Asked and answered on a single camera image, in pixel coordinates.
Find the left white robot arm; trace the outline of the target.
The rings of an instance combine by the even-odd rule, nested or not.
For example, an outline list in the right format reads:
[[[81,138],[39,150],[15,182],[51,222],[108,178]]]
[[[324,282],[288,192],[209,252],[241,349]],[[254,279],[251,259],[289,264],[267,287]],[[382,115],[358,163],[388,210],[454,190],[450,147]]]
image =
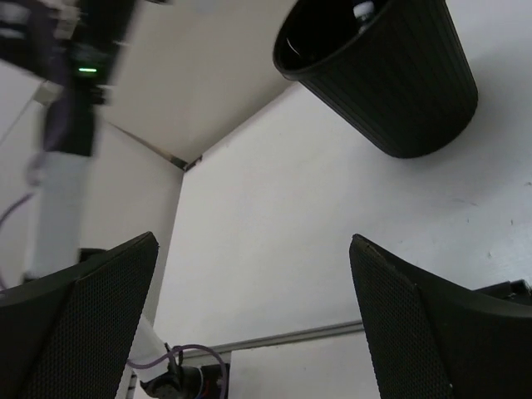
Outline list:
[[[96,138],[133,1],[76,1],[77,18],[40,1],[1,4],[1,57],[59,86],[26,171],[35,200],[24,280],[1,292],[4,398],[112,398],[152,330],[142,316],[159,245],[152,233],[79,258]]]

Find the clear Aquafina bottle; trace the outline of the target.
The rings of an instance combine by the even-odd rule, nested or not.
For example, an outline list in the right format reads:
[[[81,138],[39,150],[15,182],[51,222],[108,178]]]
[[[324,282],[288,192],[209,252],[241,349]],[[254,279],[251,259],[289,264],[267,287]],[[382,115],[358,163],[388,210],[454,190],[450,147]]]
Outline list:
[[[353,12],[353,16],[355,17],[355,19],[361,25],[367,24],[374,17],[376,13],[376,6],[372,0],[356,2],[353,4],[352,12]]]

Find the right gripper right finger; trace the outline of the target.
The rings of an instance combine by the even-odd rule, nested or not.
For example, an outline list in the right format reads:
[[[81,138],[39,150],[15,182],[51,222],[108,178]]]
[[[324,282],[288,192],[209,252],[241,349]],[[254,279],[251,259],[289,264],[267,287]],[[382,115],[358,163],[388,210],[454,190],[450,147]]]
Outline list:
[[[531,304],[461,287],[361,235],[349,258],[381,397],[530,397]]]

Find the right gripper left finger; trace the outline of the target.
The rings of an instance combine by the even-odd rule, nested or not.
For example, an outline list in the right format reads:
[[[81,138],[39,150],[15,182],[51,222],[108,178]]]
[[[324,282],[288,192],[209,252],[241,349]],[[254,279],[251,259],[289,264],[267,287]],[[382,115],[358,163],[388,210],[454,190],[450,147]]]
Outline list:
[[[1,293],[3,398],[113,398],[155,270],[151,232]]]

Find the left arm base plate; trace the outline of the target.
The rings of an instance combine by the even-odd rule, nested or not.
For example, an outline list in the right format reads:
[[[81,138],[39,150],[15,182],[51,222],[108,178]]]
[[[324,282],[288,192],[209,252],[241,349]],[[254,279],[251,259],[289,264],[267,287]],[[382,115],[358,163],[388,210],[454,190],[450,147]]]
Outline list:
[[[229,364],[188,366],[178,358],[164,359],[150,368],[127,365],[136,375],[140,389],[149,398],[228,398]]]

